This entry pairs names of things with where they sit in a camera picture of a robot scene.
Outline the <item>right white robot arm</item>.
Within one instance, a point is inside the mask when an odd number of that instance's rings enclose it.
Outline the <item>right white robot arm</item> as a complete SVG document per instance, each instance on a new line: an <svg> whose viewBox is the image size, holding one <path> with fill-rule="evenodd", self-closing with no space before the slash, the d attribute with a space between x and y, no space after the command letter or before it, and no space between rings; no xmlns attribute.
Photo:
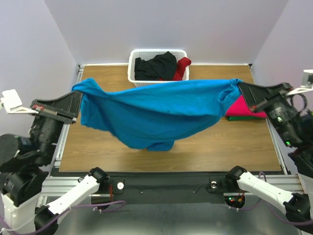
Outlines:
<svg viewBox="0 0 313 235"><path fill-rule="evenodd" d="M248 108L265 112L279 137L287 147L295 150L288 154L296 165L306 192L299 194L277 188L258 179L246 169L236 166L225 177L230 191L241 189L250 192L280 210L287 222L301 231L313 232L313 114L307 107L297 110L293 97L300 95L306 103L304 92L308 88L294 89L289 83L275 86L258 86L245 82L239 89Z"/></svg>

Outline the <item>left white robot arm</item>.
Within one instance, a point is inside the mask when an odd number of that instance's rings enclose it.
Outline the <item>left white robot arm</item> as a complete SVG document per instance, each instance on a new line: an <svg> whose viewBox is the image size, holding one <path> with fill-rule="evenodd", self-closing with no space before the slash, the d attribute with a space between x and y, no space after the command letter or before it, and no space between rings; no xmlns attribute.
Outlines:
<svg viewBox="0 0 313 235"><path fill-rule="evenodd" d="M48 176L42 167L52 162L63 126L76 122L82 98L82 92L73 91L57 99L35 99L27 108L16 90L2 93L2 109L8 114L32 115L34 120L27 137L4 134L0 138L1 234L52 235L72 208L89 195L108 189L109 175L96 167L56 201L37 205Z"/></svg>

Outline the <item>blue t shirt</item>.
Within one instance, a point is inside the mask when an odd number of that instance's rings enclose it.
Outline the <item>blue t shirt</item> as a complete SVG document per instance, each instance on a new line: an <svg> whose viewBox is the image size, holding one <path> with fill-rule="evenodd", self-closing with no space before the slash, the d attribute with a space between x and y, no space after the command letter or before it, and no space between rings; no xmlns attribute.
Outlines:
<svg viewBox="0 0 313 235"><path fill-rule="evenodd" d="M168 151L219 122L239 98L239 83L188 80L106 92L89 78L72 90L83 94L83 126L110 132L132 149Z"/></svg>

